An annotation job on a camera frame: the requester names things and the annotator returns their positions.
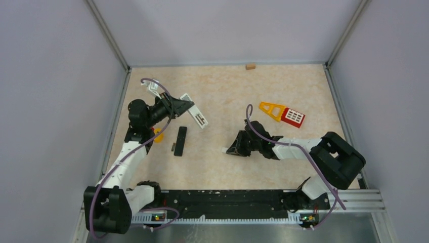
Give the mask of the white remote control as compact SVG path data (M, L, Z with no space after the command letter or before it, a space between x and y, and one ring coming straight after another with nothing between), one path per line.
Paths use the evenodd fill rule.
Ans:
M181 97L181 100L193 102L191 97L184 93ZM202 114L200 109L194 104L191 108L187 110L187 112L192 116L192 118L196 121L196 123L200 126L201 129L204 129L208 125L208 121L205 116Z

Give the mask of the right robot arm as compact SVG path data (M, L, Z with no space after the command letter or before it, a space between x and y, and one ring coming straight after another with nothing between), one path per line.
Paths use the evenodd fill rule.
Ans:
M313 166L316 175L305 180L296 195L304 209L325 193L347 190L366 165L363 155L335 132L313 139L271 136L258 121L246 123L232 145L222 148L223 153L240 157L249 157L254 151L267 159L302 159Z

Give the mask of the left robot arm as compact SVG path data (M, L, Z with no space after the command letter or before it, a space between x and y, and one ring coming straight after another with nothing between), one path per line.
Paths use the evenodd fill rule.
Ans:
M126 191L138 165L149 153L155 132L153 127L165 118L175 119L195 103L188 94L174 98L166 92L155 97L150 106L141 99L129 103L128 130L121 152L96 186L88 186L83 194L85 224L89 232L124 234L131 226L132 217L144 206L160 207L162 195L157 184L143 183Z

